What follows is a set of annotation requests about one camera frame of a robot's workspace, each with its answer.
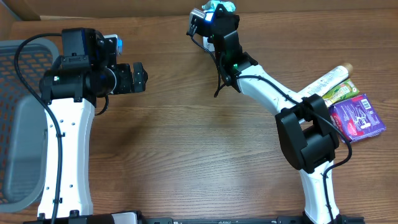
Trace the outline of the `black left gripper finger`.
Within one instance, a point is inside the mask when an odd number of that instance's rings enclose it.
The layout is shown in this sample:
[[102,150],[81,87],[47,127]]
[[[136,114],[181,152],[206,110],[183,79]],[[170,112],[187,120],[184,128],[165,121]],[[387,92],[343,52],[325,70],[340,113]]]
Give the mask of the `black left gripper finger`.
[[141,62],[133,63],[134,79],[135,80],[148,80],[148,74],[144,69]]
[[145,80],[134,80],[134,93],[142,93],[146,90]]

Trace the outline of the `teal wet wipes pack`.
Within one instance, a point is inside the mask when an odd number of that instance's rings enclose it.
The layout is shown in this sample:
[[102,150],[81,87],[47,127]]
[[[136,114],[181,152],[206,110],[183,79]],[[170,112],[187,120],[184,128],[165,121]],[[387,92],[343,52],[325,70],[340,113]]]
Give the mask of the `teal wet wipes pack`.
[[218,5],[224,6],[224,8],[228,12],[234,12],[236,10],[236,6],[231,1],[218,1],[218,0],[210,0],[206,4],[202,5],[202,9],[205,12],[214,12]]

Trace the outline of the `white green cosmetic tube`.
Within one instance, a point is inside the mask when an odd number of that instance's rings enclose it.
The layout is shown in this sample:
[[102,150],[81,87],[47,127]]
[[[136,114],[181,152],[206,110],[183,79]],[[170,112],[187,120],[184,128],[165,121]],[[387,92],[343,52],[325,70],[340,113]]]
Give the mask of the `white green cosmetic tube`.
[[306,86],[304,89],[299,91],[299,94],[304,97],[309,97],[314,94],[324,96],[333,87],[337,86],[337,84],[340,84],[347,79],[352,72],[352,64],[343,63]]

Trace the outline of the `green yellow snack pouch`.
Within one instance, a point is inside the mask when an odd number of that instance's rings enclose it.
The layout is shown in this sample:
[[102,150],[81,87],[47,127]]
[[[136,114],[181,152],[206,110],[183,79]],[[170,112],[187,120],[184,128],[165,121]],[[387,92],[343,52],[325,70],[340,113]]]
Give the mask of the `green yellow snack pouch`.
[[349,78],[341,82],[337,86],[333,87],[325,95],[323,95],[322,98],[324,99],[326,106],[330,107],[331,105],[339,101],[347,100],[349,98],[357,96],[358,94],[359,89]]

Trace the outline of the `purple sanitary pad pack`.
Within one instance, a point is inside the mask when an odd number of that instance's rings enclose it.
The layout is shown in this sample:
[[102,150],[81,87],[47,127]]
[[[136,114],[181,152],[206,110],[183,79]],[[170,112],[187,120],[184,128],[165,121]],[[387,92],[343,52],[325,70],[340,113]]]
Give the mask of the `purple sanitary pad pack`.
[[329,112],[333,124],[349,142],[377,136],[386,130],[367,94],[331,105]]

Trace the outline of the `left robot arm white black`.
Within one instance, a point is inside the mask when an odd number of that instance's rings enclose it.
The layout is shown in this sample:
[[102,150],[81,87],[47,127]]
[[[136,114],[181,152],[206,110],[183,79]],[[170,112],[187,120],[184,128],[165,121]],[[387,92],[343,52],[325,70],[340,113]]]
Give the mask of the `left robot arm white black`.
[[50,223],[93,219],[88,180],[91,126],[98,98],[141,93],[148,74],[142,63],[117,63],[123,42],[89,28],[64,29],[63,55],[39,83],[47,118],[47,159],[38,220]]

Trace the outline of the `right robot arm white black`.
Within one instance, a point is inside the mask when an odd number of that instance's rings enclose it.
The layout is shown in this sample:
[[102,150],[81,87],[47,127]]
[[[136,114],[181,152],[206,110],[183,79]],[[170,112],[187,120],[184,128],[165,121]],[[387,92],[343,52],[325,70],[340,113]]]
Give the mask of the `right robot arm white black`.
[[231,86],[254,98],[274,115],[280,148],[287,162],[300,172],[305,195],[305,223],[342,223],[333,192],[332,170],[339,131],[326,104],[317,94],[303,96],[268,75],[245,52],[237,32],[240,18],[223,2],[191,13],[194,32],[213,45],[211,57],[218,72],[218,88]]

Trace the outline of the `white barcode scanner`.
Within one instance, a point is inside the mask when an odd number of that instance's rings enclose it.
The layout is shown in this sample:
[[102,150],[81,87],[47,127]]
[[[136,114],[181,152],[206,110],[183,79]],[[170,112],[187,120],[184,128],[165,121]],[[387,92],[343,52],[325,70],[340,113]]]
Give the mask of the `white barcode scanner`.
[[209,38],[208,37],[203,37],[203,46],[204,46],[204,48],[206,48],[210,52],[214,52],[215,51],[214,45],[209,42]]

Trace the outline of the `grey plastic mesh basket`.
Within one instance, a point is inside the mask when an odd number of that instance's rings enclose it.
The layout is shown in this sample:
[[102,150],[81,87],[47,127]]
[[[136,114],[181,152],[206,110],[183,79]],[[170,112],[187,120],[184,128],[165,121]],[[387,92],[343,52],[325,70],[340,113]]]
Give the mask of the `grey plastic mesh basket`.
[[47,157],[43,107],[14,69],[19,40],[1,41],[1,212],[14,213],[41,199]]

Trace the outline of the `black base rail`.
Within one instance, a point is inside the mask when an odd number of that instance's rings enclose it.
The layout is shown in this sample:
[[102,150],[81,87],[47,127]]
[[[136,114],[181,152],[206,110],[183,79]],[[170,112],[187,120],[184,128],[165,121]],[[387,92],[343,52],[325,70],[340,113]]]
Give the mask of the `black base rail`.
[[69,216],[46,219],[44,214],[30,221],[30,224],[306,224],[310,223],[306,215],[281,216],[277,218],[238,218],[238,219],[173,219],[170,217],[149,218],[140,211],[105,213],[99,215],[80,215],[76,210]]

